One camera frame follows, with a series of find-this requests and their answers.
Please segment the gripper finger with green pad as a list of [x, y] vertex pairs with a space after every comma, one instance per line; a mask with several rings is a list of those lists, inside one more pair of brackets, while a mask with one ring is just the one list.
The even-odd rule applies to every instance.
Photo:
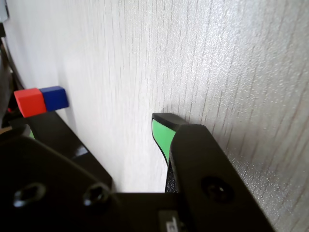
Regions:
[[153, 113], [152, 135], [173, 171], [188, 231], [273, 231], [204, 125], [187, 123], [172, 113]]

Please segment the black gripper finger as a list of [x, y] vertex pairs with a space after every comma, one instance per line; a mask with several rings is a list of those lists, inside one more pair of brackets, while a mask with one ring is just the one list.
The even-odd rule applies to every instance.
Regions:
[[132, 231], [103, 183], [26, 132], [0, 136], [1, 231]]

